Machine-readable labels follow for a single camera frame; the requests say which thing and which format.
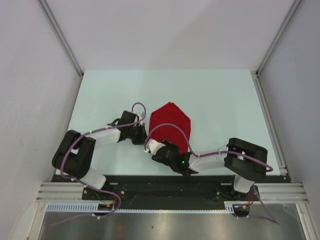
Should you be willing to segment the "red cloth napkin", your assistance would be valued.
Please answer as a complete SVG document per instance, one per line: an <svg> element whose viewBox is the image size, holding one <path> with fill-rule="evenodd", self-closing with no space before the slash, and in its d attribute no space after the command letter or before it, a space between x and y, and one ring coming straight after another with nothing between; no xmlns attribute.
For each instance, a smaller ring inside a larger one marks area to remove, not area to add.
<svg viewBox="0 0 320 240"><path fill-rule="evenodd" d="M191 135L190 118L173 102L168 102L164 106L152 112L149 120L149 132L161 124L173 124L179 127L185 134L187 140ZM151 139L157 142L166 140L179 147L179 153L186 153L189 150L187 141L183 134L173 126L161 126L157 128L151 135Z"/></svg>

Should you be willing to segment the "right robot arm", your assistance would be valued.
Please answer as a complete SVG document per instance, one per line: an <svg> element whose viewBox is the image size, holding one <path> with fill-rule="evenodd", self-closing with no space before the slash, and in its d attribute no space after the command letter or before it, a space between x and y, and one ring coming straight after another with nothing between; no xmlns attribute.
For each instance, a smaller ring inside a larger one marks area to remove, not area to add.
<svg viewBox="0 0 320 240"><path fill-rule="evenodd" d="M171 168L175 173L190 176L200 172L226 168L235 175L231 196L242 201L254 183L262 181L272 171L267 165L268 150L239 138L230 138L225 146L213 152L185 152L166 140L148 140L145 152L151 159Z"/></svg>

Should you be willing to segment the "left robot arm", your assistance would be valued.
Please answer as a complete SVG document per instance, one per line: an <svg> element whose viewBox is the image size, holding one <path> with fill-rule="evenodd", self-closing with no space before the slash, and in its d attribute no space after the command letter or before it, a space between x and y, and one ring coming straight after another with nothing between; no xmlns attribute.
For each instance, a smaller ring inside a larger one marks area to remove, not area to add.
<svg viewBox="0 0 320 240"><path fill-rule="evenodd" d="M66 177L79 180L93 187L93 194L100 200L110 196L107 178L91 167L94 151L100 147L130 139L133 145L144 144L147 134L144 112L123 111L120 118L106 127L80 133L69 130L64 135L52 158L52 166Z"/></svg>

